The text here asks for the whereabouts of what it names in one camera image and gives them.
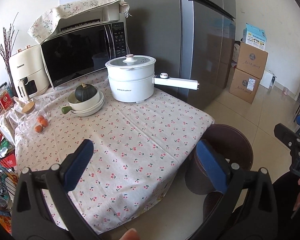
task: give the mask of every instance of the trash can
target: trash can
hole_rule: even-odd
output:
[[[213,149],[230,160],[238,163],[244,170],[250,170],[253,163],[253,151],[248,139],[242,132],[225,124],[213,124],[203,134]],[[198,195],[205,195],[215,191],[210,179],[199,161],[194,148],[193,158],[185,175],[186,186]]]

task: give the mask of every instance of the tablecloth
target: tablecloth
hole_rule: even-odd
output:
[[[80,82],[104,93],[103,108],[92,116],[63,115],[67,97]],[[94,155],[71,200],[97,233],[115,228],[148,210],[166,194],[178,167],[214,122],[201,110],[155,88],[146,101],[122,103],[112,95],[107,70],[49,89],[34,98],[50,118],[49,126],[27,138],[17,127],[22,102],[0,117],[0,125],[15,129],[18,172],[61,163],[88,138]],[[56,223],[63,225],[47,191],[46,201]]]

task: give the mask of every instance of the pumpkin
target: pumpkin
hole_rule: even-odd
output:
[[[81,83],[81,85],[75,89],[74,95],[78,101],[84,102],[95,96],[96,93],[97,89],[94,86]]]

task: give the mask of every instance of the screw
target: screw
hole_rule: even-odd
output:
[[[231,168],[234,169],[234,170],[238,170],[240,168],[240,166],[239,166],[238,163],[232,163]]]
[[[25,167],[25,168],[22,169],[22,173],[27,174],[29,172],[29,170],[30,169],[28,167]]]
[[[51,169],[52,169],[53,171],[57,171],[57,170],[59,170],[59,167],[60,167],[60,165],[59,165],[58,163],[55,163],[55,164],[53,164],[53,165],[51,166]]]
[[[261,168],[260,171],[263,173],[263,174],[267,174],[268,173],[268,170],[266,168]]]

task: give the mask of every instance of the wooden jar lid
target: wooden jar lid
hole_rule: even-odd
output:
[[[23,114],[29,114],[30,112],[32,112],[35,108],[35,103],[34,102],[30,102],[28,104],[26,104],[23,108],[21,113]]]

